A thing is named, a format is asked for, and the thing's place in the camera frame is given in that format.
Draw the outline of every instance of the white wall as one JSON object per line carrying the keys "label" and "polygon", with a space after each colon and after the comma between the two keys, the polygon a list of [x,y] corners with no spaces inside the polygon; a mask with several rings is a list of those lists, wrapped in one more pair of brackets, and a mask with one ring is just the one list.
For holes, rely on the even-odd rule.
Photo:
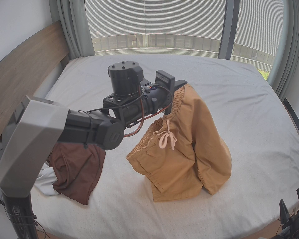
{"label": "white wall", "polygon": [[299,118],[299,62],[294,77],[286,90],[285,97]]}
{"label": "white wall", "polygon": [[[15,47],[52,24],[49,0],[0,0],[0,60]],[[44,98],[62,72],[59,64],[35,96]]]}

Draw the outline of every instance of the green grass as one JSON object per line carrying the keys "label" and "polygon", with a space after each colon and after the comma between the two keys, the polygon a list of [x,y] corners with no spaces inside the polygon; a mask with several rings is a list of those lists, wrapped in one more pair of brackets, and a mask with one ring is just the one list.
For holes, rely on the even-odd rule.
{"label": "green grass", "polygon": [[262,76],[264,77],[264,79],[267,80],[270,71],[264,71],[264,70],[260,70],[260,69],[257,69],[257,70],[262,74]]}

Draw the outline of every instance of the pink drawstring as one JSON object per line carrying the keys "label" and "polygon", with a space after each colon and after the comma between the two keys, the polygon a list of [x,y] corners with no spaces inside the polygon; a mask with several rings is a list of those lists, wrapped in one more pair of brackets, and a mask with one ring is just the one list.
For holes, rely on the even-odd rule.
{"label": "pink drawstring", "polygon": [[170,132],[169,120],[167,119],[166,122],[167,122],[167,131],[163,131],[163,132],[158,134],[158,135],[163,134],[160,138],[160,141],[159,141],[159,147],[160,148],[165,148],[166,145],[167,145],[167,138],[169,137],[170,138],[171,148],[172,148],[172,150],[174,150],[174,144],[176,142],[176,137],[174,136],[174,134],[172,132]]}

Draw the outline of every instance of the bed sheet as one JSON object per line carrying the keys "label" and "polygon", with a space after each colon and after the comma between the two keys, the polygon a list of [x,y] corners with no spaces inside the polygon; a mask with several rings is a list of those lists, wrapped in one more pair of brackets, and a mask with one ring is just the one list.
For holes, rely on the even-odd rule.
{"label": "bed sheet", "polygon": [[32,207],[47,231],[61,238],[241,238],[279,217],[279,201],[297,202],[299,136],[269,84],[252,65],[185,55],[112,55],[72,60],[47,99],[72,110],[102,106],[112,93],[107,68],[136,61],[154,82],[162,69],[187,80],[208,105],[232,155],[232,174],[215,194],[154,203],[150,181],[125,156],[154,121],[106,152],[103,172],[83,206],[34,187]]}

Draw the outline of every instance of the gray curtain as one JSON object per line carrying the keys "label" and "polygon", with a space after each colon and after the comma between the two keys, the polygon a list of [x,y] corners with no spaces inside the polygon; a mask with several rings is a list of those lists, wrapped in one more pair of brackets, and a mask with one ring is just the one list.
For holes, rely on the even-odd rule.
{"label": "gray curtain", "polygon": [[49,0],[52,21],[61,21],[69,57],[95,55],[84,0]]}
{"label": "gray curtain", "polygon": [[267,79],[278,97],[283,100],[293,79],[299,57],[299,2],[284,0],[283,31],[272,70]]}

